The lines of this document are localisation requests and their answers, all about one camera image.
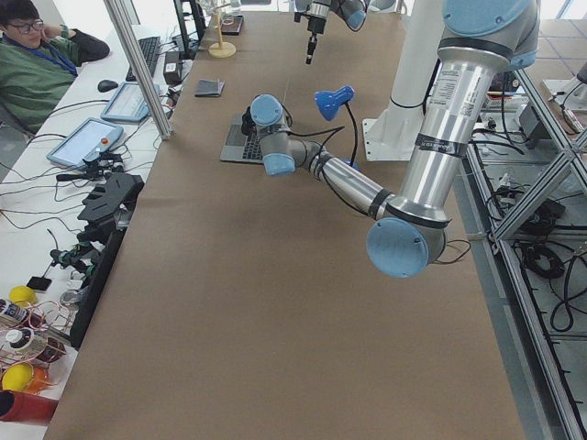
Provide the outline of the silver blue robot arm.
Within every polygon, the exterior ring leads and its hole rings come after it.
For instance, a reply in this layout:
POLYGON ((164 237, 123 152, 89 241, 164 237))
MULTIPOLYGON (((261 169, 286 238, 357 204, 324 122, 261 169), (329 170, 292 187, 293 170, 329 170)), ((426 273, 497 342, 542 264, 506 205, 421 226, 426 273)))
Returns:
POLYGON ((270 176, 304 168, 345 204, 374 220, 367 252, 381 272, 407 278, 434 262, 446 246, 444 204, 496 74, 536 58, 538 1, 446 1, 437 47, 440 71, 399 192, 391 192, 294 134, 280 101, 256 96, 242 116, 255 133, 270 176))
POLYGON ((361 1, 361 0, 306 0, 293 1, 293 21, 299 23, 307 20, 310 37, 307 43, 305 64, 310 65, 314 58, 318 36, 325 33, 328 14, 332 12, 342 19, 353 32, 363 27, 367 15, 372 13, 403 13, 406 11, 404 1, 361 1))

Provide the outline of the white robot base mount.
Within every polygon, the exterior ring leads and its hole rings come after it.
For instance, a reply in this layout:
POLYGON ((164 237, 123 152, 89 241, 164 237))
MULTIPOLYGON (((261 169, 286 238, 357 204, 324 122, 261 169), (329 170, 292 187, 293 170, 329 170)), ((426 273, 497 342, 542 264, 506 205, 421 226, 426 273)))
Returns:
POLYGON ((388 107, 363 121, 368 161, 409 160, 424 119, 428 86, 436 78, 437 47, 444 31, 443 3, 420 0, 408 20, 388 107))

